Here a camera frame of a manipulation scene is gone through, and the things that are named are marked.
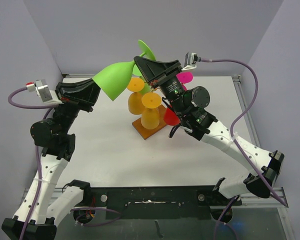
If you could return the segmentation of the green wine glass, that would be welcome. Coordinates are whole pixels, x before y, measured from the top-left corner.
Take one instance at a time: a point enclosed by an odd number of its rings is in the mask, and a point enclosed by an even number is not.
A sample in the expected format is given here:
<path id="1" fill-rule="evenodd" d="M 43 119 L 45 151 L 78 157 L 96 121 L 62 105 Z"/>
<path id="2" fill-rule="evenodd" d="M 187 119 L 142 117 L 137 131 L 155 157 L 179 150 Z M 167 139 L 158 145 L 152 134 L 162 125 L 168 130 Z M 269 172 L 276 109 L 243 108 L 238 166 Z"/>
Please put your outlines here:
<path id="1" fill-rule="evenodd" d="M 132 76 L 142 76 L 134 60 L 113 63 L 93 76 L 92 80 L 114 101 L 126 89 Z"/>
<path id="2" fill-rule="evenodd" d="M 144 82 L 144 87 L 143 87 L 142 90 L 139 91 L 139 93 L 141 93 L 142 95 L 144 95 L 146 93 L 151 92 L 150 86 L 148 85 L 148 83 L 146 82 L 146 80 L 144 79 L 144 77 L 142 76 L 140 70 L 138 69 L 138 67 L 136 65 L 133 67 L 132 75 L 134 77 L 141 78 L 143 80 L 143 82 Z"/>

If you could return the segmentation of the orange wine glass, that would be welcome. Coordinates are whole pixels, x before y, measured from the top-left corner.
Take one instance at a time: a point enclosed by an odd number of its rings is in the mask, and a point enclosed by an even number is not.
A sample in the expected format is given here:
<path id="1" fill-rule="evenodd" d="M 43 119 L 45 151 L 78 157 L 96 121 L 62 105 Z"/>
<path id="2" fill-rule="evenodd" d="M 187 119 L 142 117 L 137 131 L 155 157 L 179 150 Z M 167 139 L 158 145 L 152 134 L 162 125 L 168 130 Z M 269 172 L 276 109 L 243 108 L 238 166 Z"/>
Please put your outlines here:
<path id="1" fill-rule="evenodd" d="M 143 95 L 141 101 L 145 107 L 141 114 L 141 124 L 145 129 L 153 130 L 160 124 L 158 107 L 161 105 L 162 99 L 157 93 L 148 92 Z"/>
<path id="2" fill-rule="evenodd" d="M 139 77 L 132 77 L 127 89 L 131 92 L 128 98 L 128 110 L 133 115 L 141 115 L 145 109 L 142 104 L 142 94 L 140 91 L 144 88 L 145 83 Z"/>

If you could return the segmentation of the pink wine glass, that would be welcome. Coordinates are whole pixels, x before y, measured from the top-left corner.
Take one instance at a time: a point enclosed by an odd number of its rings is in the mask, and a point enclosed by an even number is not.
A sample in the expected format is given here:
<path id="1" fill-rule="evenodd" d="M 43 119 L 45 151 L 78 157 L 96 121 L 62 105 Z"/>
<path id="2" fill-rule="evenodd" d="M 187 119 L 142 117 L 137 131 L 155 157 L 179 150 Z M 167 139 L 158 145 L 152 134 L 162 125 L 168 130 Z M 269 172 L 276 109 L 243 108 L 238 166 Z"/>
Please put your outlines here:
<path id="1" fill-rule="evenodd" d="M 180 72 L 176 76 L 181 84 L 187 84 L 193 80 L 193 74 L 191 72 Z"/>

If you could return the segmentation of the red wine glass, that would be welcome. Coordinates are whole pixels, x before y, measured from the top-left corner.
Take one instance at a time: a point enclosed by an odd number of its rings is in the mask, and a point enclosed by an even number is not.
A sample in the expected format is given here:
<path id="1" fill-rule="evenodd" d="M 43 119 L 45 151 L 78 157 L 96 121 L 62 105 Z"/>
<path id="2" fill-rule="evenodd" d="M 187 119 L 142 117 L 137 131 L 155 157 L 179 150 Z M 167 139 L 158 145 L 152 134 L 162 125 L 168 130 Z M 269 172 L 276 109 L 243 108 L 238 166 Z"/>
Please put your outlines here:
<path id="1" fill-rule="evenodd" d="M 180 120 L 177 117 L 177 115 L 169 108 L 166 108 L 163 120 L 169 126 L 176 126 L 180 123 Z"/>

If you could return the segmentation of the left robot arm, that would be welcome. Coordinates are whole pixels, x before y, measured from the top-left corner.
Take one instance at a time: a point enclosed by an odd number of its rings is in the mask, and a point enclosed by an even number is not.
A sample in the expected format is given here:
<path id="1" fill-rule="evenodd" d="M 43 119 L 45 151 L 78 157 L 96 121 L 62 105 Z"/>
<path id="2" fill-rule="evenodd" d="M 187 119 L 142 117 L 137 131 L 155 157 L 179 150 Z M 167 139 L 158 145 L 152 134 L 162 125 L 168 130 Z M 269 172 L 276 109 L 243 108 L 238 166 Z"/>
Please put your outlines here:
<path id="1" fill-rule="evenodd" d="M 100 87 L 91 79 L 75 83 L 60 82 L 50 90 L 44 80 L 29 82 L 8 96 L 17 108 L 22 105 L 13 97 L 23 91 L 36 92 L 45 103 L 41 109 L 53 112 L 30 128 L 35 144 L 37 172 L 30 188 L 13 217 L 5 218 L 1 229 L 11 240 L 53 240 L 61 220 L 75 207 L 87 207 L 93 202 L 91 185 L 81 180 L 66 184 L 66 190 L 49 204 L 58 180 L 75 151 L 76 136 L 69 130 L 80 111 L 93 111 Z"/>

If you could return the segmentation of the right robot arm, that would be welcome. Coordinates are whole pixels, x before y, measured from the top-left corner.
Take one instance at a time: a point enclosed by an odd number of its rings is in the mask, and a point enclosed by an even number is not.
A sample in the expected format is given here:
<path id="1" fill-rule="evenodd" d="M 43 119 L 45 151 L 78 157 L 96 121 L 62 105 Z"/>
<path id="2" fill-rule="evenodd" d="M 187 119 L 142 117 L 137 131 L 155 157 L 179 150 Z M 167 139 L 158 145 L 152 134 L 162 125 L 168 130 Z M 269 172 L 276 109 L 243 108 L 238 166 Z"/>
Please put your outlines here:
<path id="1" fill-rule="evenodd" d="M 249 174 L 234 178 L 220 178 L 212 192 L 213 200 L 220 205 L 229 199 L 251 193 L 259 198 L 278 198 L 273 185 L 281 171 L 284 154 L 278 150 L 264 150 L 240 137 L 234 126 L 226 127 L 205 108 L 210 103 L 210 94 L 202 86 L 184 90 L 177 75 L 181 73 L 178 60 L 161 62 L 141 56 L 134 62 L 145 81 L 153 89 L 159 88 L 170 108 L 178 117 L 188 135 L 207 143 L 245 167 Z"/>

